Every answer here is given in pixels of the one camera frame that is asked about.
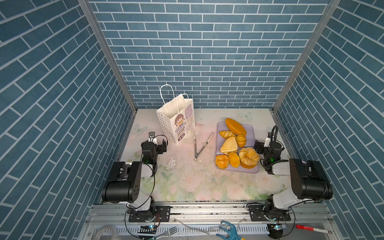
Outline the small ridged oval bread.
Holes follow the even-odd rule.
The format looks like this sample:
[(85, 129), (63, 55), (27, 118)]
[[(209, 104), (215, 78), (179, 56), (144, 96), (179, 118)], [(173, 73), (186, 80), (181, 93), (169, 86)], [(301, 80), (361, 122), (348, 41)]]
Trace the small ridged oval bread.
[(236, 141), (237, 141), (238, 147), (240, 148), (243, 148), (247, 143), (247, 139), (244, 134), (238, 134), (236, 137)]

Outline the white paper gift bag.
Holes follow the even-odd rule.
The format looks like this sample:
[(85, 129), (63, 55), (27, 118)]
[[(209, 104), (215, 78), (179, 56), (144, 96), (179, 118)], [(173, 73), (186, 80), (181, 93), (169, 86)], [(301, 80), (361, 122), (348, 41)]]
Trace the white paper gift bag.
[(163, 106), (156, 110), (165, 136), (178, 145), (196, 126), (194, 100), (188, 94), (174, 96), (169, 102), (162, 98)]

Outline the long oval orange bread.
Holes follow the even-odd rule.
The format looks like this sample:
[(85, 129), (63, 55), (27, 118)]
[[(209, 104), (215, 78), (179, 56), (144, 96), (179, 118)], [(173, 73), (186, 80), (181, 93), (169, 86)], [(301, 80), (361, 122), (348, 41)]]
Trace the long oval orange bread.
[(225, 123), (226, 123), (229, 131), (233, 132), (235, 135), (239, 135), (239, 134), (242, 134), (245, 136), (247, 135), (247, 131), (245, 130), (245, 128), (240, 123), (238, 123), (237, 121), (230, 119), (230, 118), (227, 118), (225, 120)]

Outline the metal bread tongs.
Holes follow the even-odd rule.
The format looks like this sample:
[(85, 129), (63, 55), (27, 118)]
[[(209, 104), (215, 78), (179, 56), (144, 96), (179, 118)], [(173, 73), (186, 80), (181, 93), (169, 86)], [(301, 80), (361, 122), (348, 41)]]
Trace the metal bread tongs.
[(212, 132), (209, 136), (209, 138), (202, 144), (198, 145), (198, 141), (197, 141), (197, 138), (195, 136), (195, 131), (192, 131), (192, 137), (193, 137), (193, 140), (194, 140), (194, 160), (197, 161), (199, 159), (199, 157), (201, 156), (201, 154), (203, 153), (203, 151), (206, 149), (206, 147), (208, 146), (208, 144), (212, 141), (213, 137), (214, 137), (214, 132)]

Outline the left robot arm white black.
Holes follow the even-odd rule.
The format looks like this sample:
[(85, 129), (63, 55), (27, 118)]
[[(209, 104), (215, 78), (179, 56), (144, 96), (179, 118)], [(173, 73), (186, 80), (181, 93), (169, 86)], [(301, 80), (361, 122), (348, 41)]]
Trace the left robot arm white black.
[(167, 151), (168, 141), (158, 144), (156, 137), (141, 144), (142, 155), (132, 163), (113, 163), (102, 189), (102, 202), (125, 204), (130, 223), (168, 222), (170, 207), (156, 206), (153, 190), (146, 194), (140, 190), (143, 178), (156, 180), (158, 155)]

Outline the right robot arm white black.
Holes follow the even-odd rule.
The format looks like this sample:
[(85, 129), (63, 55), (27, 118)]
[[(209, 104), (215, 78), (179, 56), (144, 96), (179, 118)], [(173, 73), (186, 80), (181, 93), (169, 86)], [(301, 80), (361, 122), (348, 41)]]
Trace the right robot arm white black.
[(278, 194), (271, 194), (264, 204), (249, 204), (251, 221), (291, 220), (289, 212), (302, 203), (329, 200), (333, 189), (322, 165), (318, 161), (290, 158), (283, 160), (283, 145), (275, 140), (269, 144), (255, 141), (254, 149), (262, 154), (261, 164), (269, 175), (288, 176), (291, 186)]

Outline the small smooth oval bread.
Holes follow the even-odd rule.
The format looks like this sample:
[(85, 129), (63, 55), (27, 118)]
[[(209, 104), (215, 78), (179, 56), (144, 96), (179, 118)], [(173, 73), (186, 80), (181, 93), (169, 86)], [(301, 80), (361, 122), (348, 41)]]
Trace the small smooth oval bread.
[(238, 168), (240, 166), (240, 157), (236, 152), (229, 153), (229, 161), (233, 168)]

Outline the triangular sandwich bread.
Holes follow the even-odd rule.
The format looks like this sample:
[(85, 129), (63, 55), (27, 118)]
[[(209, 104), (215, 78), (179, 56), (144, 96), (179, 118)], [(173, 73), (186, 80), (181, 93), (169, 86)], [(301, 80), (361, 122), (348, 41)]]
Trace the triangular sandwich bread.
[(227, 138), (220, 148), (221, 153), (235, 152), (237, 150), (238, 150), (237, 140), (233, 136)]

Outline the small croissant bread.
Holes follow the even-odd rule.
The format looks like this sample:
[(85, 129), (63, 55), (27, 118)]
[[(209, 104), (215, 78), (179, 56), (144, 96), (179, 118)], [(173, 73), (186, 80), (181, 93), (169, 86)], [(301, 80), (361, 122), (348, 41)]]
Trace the small croissant bread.
[(230, 138), (230, 137), (236, 137), (236, 134), (234, 134), (232, 131), (219, 131), (219, 134), (225, 140)]

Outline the round ridged bun bread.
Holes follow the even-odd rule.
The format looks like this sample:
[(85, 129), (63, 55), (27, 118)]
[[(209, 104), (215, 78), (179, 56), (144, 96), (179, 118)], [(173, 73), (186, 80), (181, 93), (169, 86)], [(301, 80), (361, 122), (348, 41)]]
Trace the round ridged bun bread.
[(219, 169), (226, 169), (230, 165), (229, 157), (227, 155), (217, 155), (215, 164)]

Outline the lavender plastic tray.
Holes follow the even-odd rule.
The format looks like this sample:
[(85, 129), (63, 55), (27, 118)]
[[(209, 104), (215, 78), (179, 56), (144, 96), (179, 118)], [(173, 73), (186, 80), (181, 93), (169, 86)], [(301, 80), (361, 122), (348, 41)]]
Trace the lavender plastic tray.
[[(254, 135), (254, 129), (251, 125), (248, 125), (248, 124), (242, 124), (242, 126), (247, 131), (247, 135), (246, 135), (247, 142), (245, 144), (245, 148), (248, 148), (248, 147), (253, 148), (254, 144), (255, 144), (255, 140), (256, 140), (255, 135)], [(217, 133), (216, 133), (216, 155), (217, 156), (223, 155), (223, 153), (220, 152), (220, 148), (222, 147), (222, 145), (225, 142), (225, 139), (219, 134), (219, 132), (220, 131), (227, 131), (227, 130), (228, 130), (228, 127), (227, 127), (225, 122), (218, 122)], [(231, 165), (229, 165), (226, 169), (224, 169), (224, 171), (235, 171), (235, 172), (244, 172), (244, 173), (256, 174), (259, 171), (259, 166), (260, 165), (258, 164), (251, 169), (247, 169), (247, 168), (243, 168), (242, 166), (234, 168)]]

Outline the metal fork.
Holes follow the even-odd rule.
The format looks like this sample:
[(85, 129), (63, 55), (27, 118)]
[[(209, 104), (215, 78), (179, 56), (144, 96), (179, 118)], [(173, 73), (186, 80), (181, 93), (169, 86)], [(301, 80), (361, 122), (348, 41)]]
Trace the metal fork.
[(163, 238), (163, 237), (170, 237), (170, 236), (176, 234), (177, 232), (178, 232), (178, 227), (173, 227), (173, 228), (166, 230), (164, 233), (162, 233), (160, 235), (157, 235), (157, 236), (150, 238), (150, 240), (158, 240), (158, 239)]

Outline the red white marker pen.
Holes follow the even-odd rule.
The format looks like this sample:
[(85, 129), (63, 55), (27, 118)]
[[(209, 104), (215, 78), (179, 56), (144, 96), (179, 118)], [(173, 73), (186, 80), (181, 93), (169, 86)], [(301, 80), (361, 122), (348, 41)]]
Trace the red white marker pen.
[(312, 231), (312, 232), (318, 232), (318, 233), (323, 233), (323, 234), (332, 234), (331, 231), (326, 230), (326, 229), (320, 229), (320, 228), (315, 228), (315, 227), (308, 227), (308, 226), (302, 226), (302, 225), (296, 225), (297, 229), (300, 230), (306, 230), (306, 231)]

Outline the teal plastic clamp tool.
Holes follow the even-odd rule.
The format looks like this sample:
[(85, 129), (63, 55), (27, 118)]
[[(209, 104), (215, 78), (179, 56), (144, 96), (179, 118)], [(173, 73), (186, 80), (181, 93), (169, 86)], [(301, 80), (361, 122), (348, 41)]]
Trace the teal plastic clamp tool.
[(226, 236), (216, 234), (217, 237), (223, 240), (244, 240), (238, 235), (236, 227), (227, 221), (221, 221), (219, 228), (227, 234)]

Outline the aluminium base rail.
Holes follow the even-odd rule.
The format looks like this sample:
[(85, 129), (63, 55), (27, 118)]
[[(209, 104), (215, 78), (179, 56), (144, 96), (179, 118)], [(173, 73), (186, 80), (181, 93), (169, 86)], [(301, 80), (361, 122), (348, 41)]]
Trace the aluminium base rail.
[[(157, 210), (166, 216), (162, 224), (218, 224), (225, 220), (231, 223), (263, 223), (274, 221), (266, 218), (260, 204), (240, 202), (157, 202)], [(94, 205), (87, 217), (86, 225), (122, 225), (127, 208), (125, 205)], [(288, 217), (281, 217), (281, 223), (325, 224), (333, 222), (324, 203), (307, 202), (293, 207)]]

